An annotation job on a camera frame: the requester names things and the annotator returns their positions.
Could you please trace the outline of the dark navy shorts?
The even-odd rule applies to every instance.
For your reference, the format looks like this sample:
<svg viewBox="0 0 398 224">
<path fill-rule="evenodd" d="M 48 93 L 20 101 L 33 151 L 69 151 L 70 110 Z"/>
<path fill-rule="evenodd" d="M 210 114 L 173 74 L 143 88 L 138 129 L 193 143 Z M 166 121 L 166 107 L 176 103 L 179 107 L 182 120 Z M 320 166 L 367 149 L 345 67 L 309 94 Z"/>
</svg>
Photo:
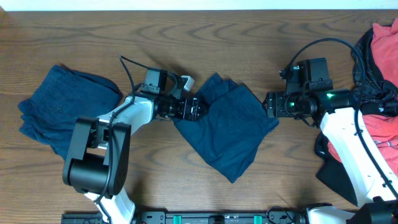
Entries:
<svg viewBox="0 0 398 224">
<path fill-rule="evenodd" d="M 212 75 L 196 97 L 209 107 L 198 121 L 174 118 L 175 127 L 201 158 L 234 183 L 254 162 L 258 147 L 278 125 L 246 85 Z"/>
</svg>

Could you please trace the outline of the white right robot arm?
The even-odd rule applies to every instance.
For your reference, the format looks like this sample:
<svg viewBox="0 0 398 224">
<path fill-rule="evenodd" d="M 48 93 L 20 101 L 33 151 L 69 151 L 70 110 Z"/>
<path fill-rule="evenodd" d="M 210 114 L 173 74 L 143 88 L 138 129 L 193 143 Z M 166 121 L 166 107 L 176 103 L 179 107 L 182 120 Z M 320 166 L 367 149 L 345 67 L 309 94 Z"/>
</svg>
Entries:
<svg viewBox="0 0 398 224">
<path fill-rule="evenodd" d="M 335 147 L 353 187 L 357 212 L 316 205 L 306 209 L 306 223 L 397 223 L 397 176 L 375 145 L 350 91 L 268 92 L 263 107 L 270 118 L 311 117 Z"/>
</svg>

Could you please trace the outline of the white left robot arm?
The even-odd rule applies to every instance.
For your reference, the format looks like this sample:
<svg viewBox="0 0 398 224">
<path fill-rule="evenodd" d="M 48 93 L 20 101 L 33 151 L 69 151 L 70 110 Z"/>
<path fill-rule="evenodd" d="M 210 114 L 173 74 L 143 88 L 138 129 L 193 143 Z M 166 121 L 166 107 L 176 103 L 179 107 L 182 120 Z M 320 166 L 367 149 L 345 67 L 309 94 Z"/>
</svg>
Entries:
<svg viewBox="0 0 398 224">
<path fill-rule="evenodd" d="M 136 206 L 124 188 L 131 136 L 156 116 L 198 121 L 208 106 L 198 98 L 129 96 L 109 113 L 78 118 L 62 179 L 100 210 L 103 223 L 137 223 Z"/>
</svg>

